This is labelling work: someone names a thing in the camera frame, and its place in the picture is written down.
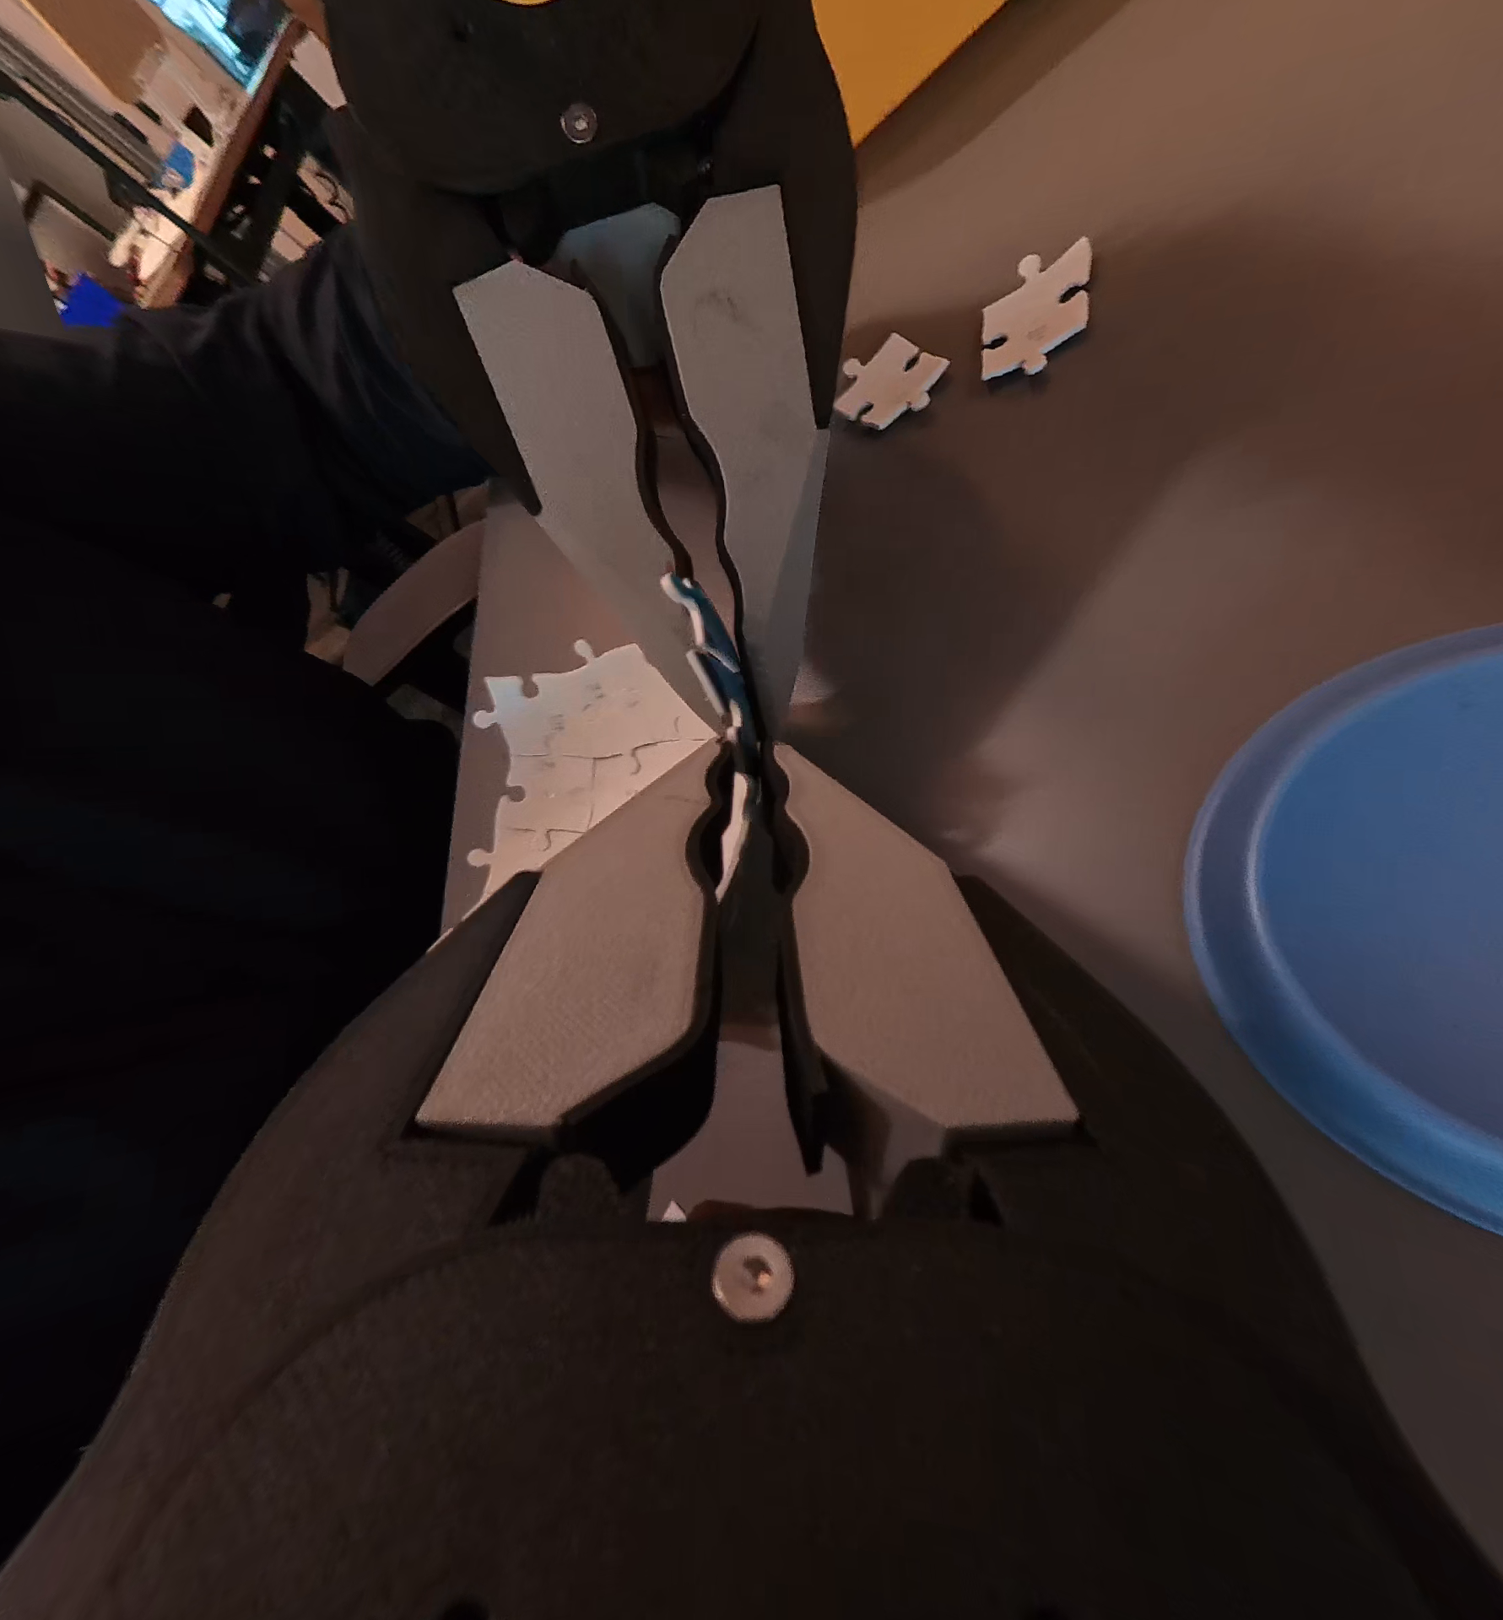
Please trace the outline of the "blue round plastic stand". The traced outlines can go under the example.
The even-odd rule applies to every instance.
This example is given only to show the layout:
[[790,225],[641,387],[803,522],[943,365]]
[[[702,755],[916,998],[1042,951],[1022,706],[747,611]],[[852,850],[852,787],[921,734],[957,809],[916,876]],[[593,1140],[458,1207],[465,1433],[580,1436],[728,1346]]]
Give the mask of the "blue round plastic stand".
[[1503,623],[1370,657],[1234,754],[1187,948],[1312,1125],[1503,1240]]

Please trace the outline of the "yellow plastic bin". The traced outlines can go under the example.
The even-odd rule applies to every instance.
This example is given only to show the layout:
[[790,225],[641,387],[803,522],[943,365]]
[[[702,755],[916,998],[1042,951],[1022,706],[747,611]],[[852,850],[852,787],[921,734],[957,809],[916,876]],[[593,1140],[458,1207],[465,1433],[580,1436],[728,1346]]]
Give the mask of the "yellow plastic bin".
[[816,0],[852,145],[863,145],[1005,0]]

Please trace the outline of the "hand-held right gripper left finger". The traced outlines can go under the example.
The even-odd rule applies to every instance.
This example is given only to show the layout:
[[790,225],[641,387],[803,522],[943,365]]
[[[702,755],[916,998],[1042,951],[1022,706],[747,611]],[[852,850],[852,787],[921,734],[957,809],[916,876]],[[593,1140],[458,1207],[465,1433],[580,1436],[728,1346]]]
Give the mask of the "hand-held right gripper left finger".
[[714,1097],[714,835],[735,754],[701,743],[530,885],[414,1125],[593,1154],[635,1194]]

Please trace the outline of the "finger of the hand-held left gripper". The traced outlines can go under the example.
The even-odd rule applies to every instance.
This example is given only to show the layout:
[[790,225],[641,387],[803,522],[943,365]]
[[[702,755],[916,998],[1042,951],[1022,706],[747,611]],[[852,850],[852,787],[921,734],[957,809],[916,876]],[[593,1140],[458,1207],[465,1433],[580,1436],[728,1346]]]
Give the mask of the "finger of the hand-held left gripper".
[[660,273],[679,429],[714,486],[714,559],[756,734],[782,742],[816,570],[816,425],[782,191],[714,195]]
[[503,257],[450,287],[491,383],[548,543],[615,611],[647,661],[720,734],[720,701],[701,673],[701,627],[662,578],[688,578],[660,486],[641,466],[641,408],[599,296]]

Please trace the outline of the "background wooden table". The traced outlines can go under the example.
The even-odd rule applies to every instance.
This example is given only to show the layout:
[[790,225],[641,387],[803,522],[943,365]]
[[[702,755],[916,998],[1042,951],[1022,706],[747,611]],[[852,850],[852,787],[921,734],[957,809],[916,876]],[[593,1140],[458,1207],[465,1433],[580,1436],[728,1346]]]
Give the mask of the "background wooden table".
[[53,297],[214,307],[351,225],[296,9],[0,0],[0,161]]

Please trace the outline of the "person's left forearm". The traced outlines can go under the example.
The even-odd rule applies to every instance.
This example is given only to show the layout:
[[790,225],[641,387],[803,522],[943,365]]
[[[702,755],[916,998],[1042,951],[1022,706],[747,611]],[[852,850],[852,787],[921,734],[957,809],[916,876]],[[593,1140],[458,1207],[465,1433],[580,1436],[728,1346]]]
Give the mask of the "person's left forearm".
[[0,537],[59,537],[195,593],[367,566],[486,466],[399,360],[359,229],[215,307],[0,330]]

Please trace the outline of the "white assembled puzzle ball section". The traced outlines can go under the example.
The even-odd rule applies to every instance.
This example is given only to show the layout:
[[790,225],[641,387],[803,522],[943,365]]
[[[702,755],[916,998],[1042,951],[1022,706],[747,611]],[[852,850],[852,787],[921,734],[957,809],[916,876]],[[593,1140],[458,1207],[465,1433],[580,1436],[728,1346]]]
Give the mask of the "white assembled puzzle ball section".
[[552,552],[483,570],[439,921],[548,871],[693,754],[702,723]]

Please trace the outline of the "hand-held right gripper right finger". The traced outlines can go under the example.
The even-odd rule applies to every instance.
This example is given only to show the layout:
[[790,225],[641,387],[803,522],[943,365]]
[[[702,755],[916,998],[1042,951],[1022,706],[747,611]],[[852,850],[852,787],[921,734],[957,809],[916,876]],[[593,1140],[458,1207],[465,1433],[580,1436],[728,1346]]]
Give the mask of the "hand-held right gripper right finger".
[[1066,1097],[957,876],[774,743],[774,1009],[803,1170],[1066,1140]]

